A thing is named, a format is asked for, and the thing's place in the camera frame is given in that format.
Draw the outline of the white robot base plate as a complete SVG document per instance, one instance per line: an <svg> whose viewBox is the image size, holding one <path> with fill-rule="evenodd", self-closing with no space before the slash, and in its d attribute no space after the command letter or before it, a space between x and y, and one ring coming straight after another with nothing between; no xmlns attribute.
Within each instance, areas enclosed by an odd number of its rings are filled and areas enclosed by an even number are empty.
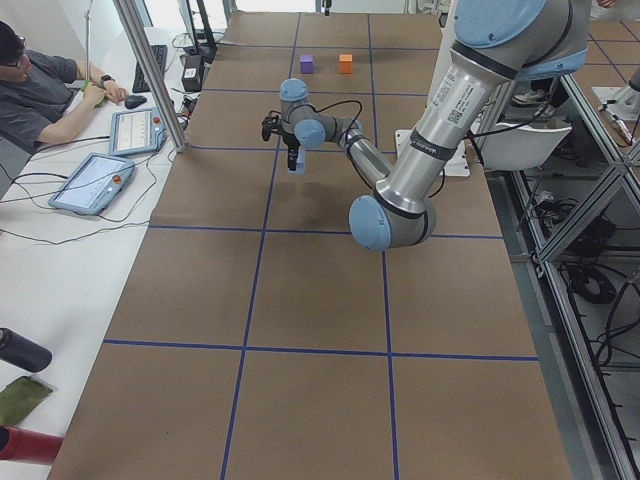
<svg viewBox="0 0 640 480"><path fill-rule="evenodd" d="M411 129L397 129L394 133L396 156L399 156L409 143ZM460 142L454 155L444 166L443 173L447 177L469 177L471 174L466 155L466 146Z"/></svg>

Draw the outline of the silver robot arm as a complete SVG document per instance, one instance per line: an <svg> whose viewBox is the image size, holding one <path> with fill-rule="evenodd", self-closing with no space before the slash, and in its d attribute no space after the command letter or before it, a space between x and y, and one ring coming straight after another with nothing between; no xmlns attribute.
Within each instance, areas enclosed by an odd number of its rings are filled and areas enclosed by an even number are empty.
<svg viewBox="0 0 640 480"><path fill-rule="evenodd" d="M281 111L262 122L262 136L281 136L294 168L298 150L339 146L371 194L353 201L353 238L370 251L417 245L436 224L428 191L495 88L580 69L587 54L588 1L461 1L447 23L451 63L395 162L377 150L356 120L320 113L295 78L280 87Z"/></svg>

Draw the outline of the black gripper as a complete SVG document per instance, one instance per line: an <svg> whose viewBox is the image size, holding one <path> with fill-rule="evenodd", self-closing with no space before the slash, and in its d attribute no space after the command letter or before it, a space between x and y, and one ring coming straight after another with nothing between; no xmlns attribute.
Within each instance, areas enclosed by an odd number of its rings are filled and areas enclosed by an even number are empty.
<svg viewBox="0 0 640 480"><path fill-rule="evenodd" d="M289 173L297 173L299 148L301 144L294 133L289 133L282 130L280 133L280 136L282 137L285 145L287 146L287 158L286 158L287 171Z"/></svg>

